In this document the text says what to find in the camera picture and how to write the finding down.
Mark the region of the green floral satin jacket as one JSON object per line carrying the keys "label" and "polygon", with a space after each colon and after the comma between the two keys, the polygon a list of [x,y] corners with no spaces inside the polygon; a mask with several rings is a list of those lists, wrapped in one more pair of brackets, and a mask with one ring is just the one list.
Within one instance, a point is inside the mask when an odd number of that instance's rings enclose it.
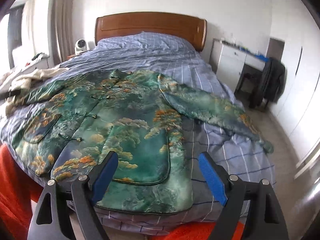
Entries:
{"label": "green floral satin jacket", "polygon": [[182,118],[242,135],[271,153],[248,115],[227,99],[149,70],[107,70],[57,80],[16,100],[38,106],[11,134],[11,145],[37,176],[68,181],[118,156],[99,206],[178,213],[193,204]]}

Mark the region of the white window bench cabinet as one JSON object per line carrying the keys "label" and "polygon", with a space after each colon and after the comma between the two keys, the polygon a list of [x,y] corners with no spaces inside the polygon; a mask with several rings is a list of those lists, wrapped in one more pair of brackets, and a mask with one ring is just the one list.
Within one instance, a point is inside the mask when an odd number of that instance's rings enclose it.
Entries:
{"label": "white window bench cabinet", "polygon": [[53,66],[49,55],[40,54],[35,60],[31,60],[21,67],[15,67],[10,71],[1,74],[1,86],[11,83],[11,81],[19,75],[29,74],[36,69],[52,68]]}

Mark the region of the small white fan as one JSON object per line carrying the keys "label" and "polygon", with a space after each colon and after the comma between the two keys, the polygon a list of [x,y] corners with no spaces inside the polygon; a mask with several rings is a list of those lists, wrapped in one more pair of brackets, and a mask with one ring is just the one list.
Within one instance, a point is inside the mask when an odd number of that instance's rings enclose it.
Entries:
{"label": "small white fan", "polygon": [[78,55],[80,53],[87,51],[87,42],[84,39],[79,39],[75,43],[75,55]]}

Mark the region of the beige curtain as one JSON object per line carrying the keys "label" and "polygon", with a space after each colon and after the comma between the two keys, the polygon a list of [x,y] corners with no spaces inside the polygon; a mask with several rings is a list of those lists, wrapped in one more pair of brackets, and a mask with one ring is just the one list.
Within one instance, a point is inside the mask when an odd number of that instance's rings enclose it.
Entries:
{"label": "beige curtain", "polygon": [[72,9],[73,0],[53,0],[52,56],[55,65],[74,53]]}

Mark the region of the white wardrobe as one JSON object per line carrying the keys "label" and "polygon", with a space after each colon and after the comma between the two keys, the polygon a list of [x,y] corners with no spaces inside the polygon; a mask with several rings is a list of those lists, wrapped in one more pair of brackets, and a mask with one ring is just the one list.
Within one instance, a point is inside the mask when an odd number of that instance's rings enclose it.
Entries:
{"label": "white wardrobe", "polygon": [[284,42],[282,96],[270,111],[297,158],[295,177],[317,159],[319,144],[319,27],[300,0],[273,0],[271,37]]}

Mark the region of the black jacket on chair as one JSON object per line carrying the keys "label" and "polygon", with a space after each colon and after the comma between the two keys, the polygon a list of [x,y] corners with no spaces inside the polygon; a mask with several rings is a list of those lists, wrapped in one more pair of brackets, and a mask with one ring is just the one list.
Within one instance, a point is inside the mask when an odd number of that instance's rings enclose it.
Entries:
{"label": "black jacket on chair", "polygon": [[285,80],[285,66],[278,59],[269,58],[249,98],[249,108],[260,106],[263,99],[268,102],[277,102],[283,94]]}

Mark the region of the white desk with drawers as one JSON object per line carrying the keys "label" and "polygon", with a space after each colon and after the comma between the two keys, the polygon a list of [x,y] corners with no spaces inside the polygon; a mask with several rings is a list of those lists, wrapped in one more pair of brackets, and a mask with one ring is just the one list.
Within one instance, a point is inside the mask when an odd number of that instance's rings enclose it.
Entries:
{"label": "white desk with drawers", "polygon": [[221,40],[214,39],[209,64],[219,81],[236,91],[245,65],[263,71],[265,61]]}

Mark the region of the brown wooden headboard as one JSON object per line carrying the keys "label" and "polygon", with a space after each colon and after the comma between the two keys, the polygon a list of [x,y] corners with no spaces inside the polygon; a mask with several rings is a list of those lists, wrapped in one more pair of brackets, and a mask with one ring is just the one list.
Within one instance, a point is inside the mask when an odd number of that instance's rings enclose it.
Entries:
{"label": "brown wooden headboard", "polygon": [[198,52],[206,41],[207,21],[169,12],[126,12],[96,19],[95,44],[103,38],[135,35],[141,32],[174,35],[187,40]]}

